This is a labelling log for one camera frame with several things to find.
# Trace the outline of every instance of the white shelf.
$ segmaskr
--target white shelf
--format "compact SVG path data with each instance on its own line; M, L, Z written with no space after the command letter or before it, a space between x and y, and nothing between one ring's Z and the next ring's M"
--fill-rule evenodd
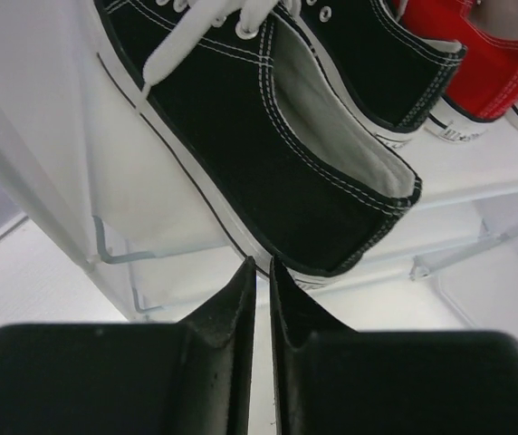
M505 119L463 145L422 131L399 154L424 180L417 208L518 192L518 130Z

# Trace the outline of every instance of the black shoe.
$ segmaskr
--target black shoe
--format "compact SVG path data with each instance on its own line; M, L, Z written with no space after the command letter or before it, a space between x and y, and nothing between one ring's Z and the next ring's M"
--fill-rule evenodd
M162 3L95 0L88 16L111 79L139 104L241 256L265 273L278 255L305 285L350 270L418 201L416 173L353 119L281 5L256 32L238 12L217 16L166 79L150 78L143 103L147 60L150 77L161 42L213 0L192 9Z
M300 17L334 91L393 148L414 137L466 54L411 34L383 0L304 0Z

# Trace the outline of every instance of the eyelet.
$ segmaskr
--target eyelet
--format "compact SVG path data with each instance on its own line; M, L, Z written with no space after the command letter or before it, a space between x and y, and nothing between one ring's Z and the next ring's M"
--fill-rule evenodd
M172 6L175 9L175 12L180 14L188 8L188 0L175 0Z
M248 30L245 30L243 28L243 26L241 25L241 22L238 21L236 26L235 26L235 33L237 34L237 36L239 36L241 39L253 39L257 36L257 34L259 33L259 29L256 29L256 30L253 30L253 31L248 31Z
M222 26L226 21L226 16L223 16L222 18L215 18L215 20L213 20L213 27L220 27Z
M324 6L320 11L320 21L322 23L327 23L331 18L331 8L329 6Z

